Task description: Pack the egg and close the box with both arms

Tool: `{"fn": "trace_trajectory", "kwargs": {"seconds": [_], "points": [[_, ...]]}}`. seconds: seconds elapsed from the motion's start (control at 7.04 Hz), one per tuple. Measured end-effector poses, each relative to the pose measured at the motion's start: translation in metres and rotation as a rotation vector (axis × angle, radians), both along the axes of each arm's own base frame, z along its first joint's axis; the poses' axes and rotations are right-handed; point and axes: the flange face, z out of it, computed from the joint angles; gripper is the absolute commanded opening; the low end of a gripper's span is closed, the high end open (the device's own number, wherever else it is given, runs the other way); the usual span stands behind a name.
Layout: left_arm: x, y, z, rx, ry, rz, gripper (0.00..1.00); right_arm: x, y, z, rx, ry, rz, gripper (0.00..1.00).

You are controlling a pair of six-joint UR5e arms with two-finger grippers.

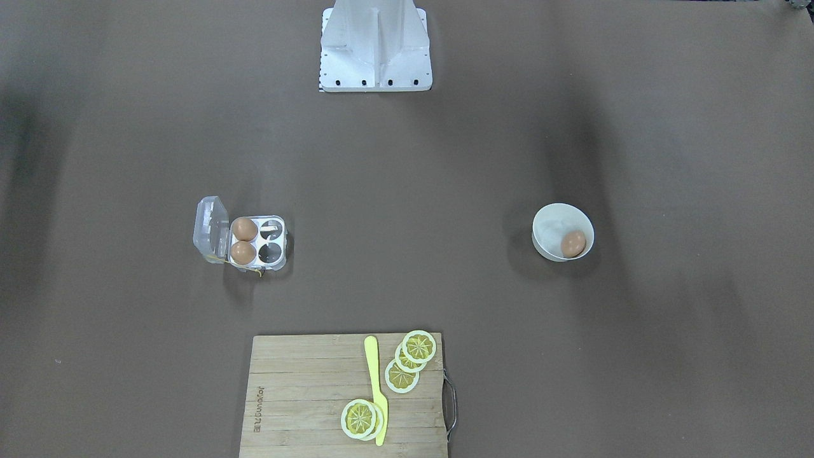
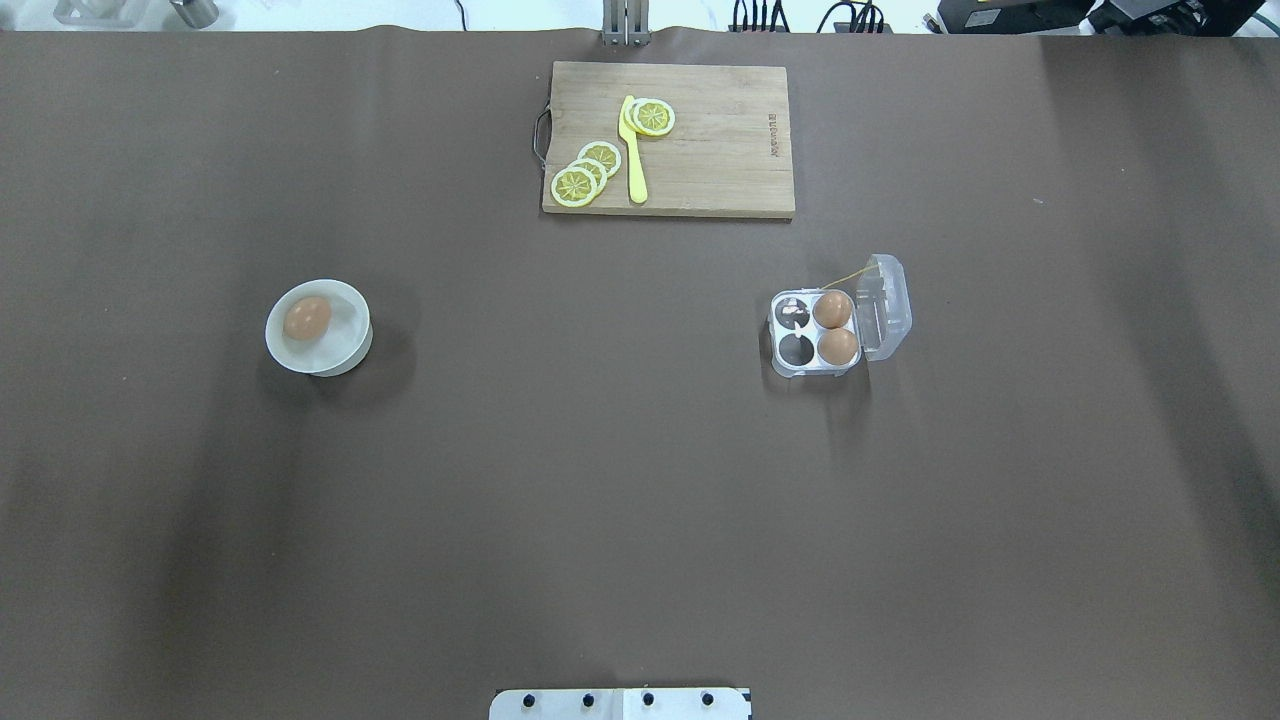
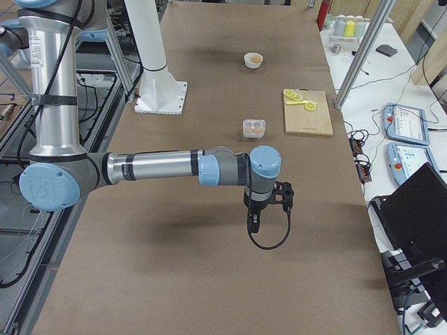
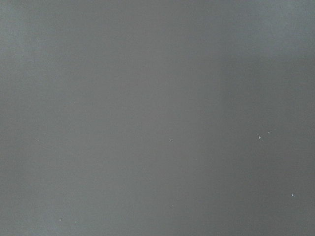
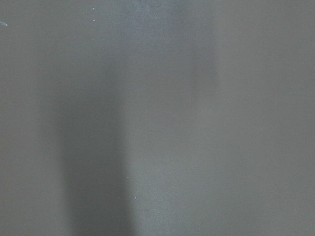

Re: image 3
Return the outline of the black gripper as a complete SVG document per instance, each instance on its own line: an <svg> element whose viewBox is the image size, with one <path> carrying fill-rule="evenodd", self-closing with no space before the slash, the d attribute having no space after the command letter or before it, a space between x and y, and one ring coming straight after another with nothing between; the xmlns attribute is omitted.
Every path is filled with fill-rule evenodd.
<svg viewBox="0 0 447 335"><path fill-rule="evenodd" d="M269 193L256 193L247 186L244 192L244 204L247 207L247 231L258 233L261 222L261 212L271 204L280 204L287 216L293 208L294 191L288 182L276 181Z"/></svg>

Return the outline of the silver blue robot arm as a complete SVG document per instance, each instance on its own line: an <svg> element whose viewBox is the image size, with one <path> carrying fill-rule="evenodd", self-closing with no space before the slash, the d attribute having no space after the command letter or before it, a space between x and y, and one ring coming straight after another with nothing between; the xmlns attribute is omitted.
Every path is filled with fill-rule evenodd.
<svg viewBox="0 0 447 335"><path fill-rule="evenodd" d="M82 42L103 42L108 37L108 29L98 31L83 30L77 37ZM1 53L5 57L12 56L16 51L29 47L28 32L18 19L1 22Z"/></svg>
<svg viewBox="0 0 447 335"><path fill-rule="evenodd" d="M261 212L280 204L289 214L294 192L277 181L279 152L269 146L249 154L226 147L139 154L90 154L80 143L75 42L82 33L108 34L104 1L19 1L27 30L36 111L36 146L20 176L20 192L35 208L59 211L97 188L122 181L196 176L206 186L243 186L247 231L258 232Z"/></svg>

